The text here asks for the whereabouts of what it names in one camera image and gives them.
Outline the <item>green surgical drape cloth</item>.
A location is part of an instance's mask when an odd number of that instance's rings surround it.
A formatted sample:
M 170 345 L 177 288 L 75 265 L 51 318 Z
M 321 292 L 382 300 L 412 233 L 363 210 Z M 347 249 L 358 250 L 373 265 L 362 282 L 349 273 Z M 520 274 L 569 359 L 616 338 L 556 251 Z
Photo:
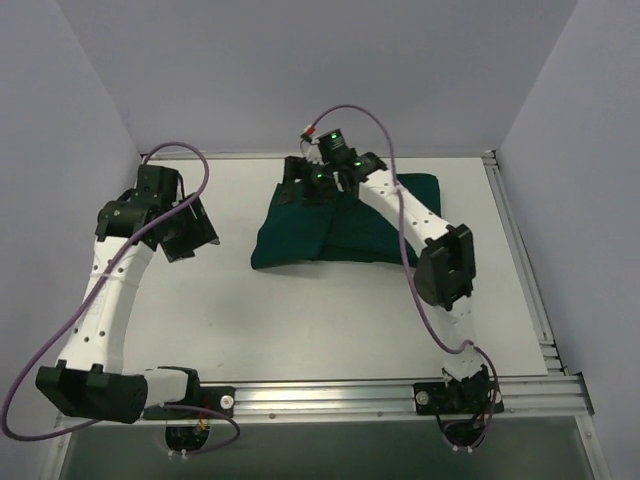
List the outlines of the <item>green surgical drape cloth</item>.
M 402 263 L 397 229 L 353 195 L 336 193 L 328 204 L 305 206 L 297 184 L 296 201 L 281 205 L 282 190 L 278 183 L 258 230 L 252 269 L 304 261 Z

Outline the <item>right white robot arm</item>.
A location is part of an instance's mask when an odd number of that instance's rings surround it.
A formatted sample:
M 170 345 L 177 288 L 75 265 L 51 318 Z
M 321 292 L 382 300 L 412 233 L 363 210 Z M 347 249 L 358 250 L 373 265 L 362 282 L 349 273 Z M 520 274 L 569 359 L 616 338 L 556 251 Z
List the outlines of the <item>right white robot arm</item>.
M 373 153 L 356 155 L 342 164 L 287 156 L 281 204 L 296 199 L 298 184 L 308 205 L 327 202 L 333 193 L 349 193 L 397 230 L 413 302 L 441 351 L 445 403 L 455 412 L 469 411 L 480 400 L 473 380 L 486 382 L 490 373 L 471 324 L 476 277 L 471 230 L 464 224 L 454 226 L 430 210 L 399 182 L 395 165 Z

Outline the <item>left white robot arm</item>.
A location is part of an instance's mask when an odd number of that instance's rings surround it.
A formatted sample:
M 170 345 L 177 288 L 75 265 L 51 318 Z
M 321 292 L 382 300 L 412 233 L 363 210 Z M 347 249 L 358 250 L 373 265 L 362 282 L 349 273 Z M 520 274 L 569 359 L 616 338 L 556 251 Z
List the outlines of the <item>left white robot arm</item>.
M 124 343 L 135 297 L 154 253 L 173 263 L 194 257 L 219 237 L 202 202 L 186 195 L 181 174 L 142 165 L 134 188 L 99 212 L 85 308 L 74 320 L 56 364 L 39 368 L 36 388 L 64 415 L 124 424 L 165 403 L 179 419 L 194 417 L 202 395 L 182 367 L 124 370 Z

